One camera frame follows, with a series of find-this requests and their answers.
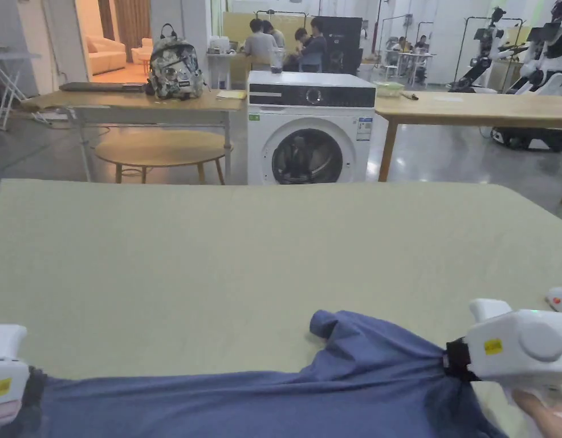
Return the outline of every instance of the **washing machine label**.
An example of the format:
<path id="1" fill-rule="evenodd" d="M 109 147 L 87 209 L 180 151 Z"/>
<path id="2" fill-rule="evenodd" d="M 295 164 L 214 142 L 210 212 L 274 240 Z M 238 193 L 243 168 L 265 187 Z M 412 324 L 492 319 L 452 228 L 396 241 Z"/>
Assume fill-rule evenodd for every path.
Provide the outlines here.
<path id="1" fill-rule="evenodd" d="M 360 117 L 358 119 L 358 134 L 356 141 L 370 141 L 372 135 L 372 117 Z"/>

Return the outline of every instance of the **backpack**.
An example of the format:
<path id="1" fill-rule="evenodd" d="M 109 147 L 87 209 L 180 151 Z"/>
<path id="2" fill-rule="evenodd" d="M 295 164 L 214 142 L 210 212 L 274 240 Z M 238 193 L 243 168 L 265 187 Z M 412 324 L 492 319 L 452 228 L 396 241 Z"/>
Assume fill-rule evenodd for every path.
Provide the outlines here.
<path id="1" fill-rule="evenodd" d="M 165 26 L 172 29 L 169 37 L 164 35 Z M 168 23 L 161 28 L 160 41 L 153 46 L 148 85 L 160 99 L 186 100 L 202 96 L 204 78 L 196 50 L 178 38 L 174 27 Z"/>

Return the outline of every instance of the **washing machine control panel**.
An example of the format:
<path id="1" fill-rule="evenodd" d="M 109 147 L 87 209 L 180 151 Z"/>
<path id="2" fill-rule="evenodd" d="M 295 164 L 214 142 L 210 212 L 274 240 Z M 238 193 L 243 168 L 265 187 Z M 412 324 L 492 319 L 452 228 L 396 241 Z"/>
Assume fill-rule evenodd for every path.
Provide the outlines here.
<path id="1" fill-rule="evenodd" d="M 280 106 L 374 108 L 374 87 L 272 86 L 251 83 L 249 103 Z"/>

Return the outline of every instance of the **cream sofa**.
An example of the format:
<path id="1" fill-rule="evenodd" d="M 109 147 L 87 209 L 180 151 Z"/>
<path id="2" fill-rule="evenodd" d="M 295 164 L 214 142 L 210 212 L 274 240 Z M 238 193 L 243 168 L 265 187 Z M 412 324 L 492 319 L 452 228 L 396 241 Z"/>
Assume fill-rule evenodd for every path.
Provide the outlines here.
<path id="1" fill-rule="evenodd" d="M 141 47 L 131 49 L 131 57 L 133 64 L 143 64 L 141 60 L 143 56 L 151 57 L 153 52 L 153 40 L 151 38 L 142 38 Z"/>
<path id="2" fill-rule="evenodd" d="M 125 44 L 92 35 L 86 35 L 85 40 L 93 75 L 119 70 L 127 66 Z"/>

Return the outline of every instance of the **laptop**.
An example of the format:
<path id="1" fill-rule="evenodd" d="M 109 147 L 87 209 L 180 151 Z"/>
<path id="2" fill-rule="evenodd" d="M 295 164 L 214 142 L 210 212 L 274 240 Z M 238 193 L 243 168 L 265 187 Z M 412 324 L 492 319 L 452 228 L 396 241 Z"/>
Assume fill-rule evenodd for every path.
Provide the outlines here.
<path id="1" fill-rule="evenodd" d="M 60 86 L 62 91 L 107 92 L 107 93 L 144 93 L 145 83 L 100 83 L 100 82 L 68 82 Z"/>

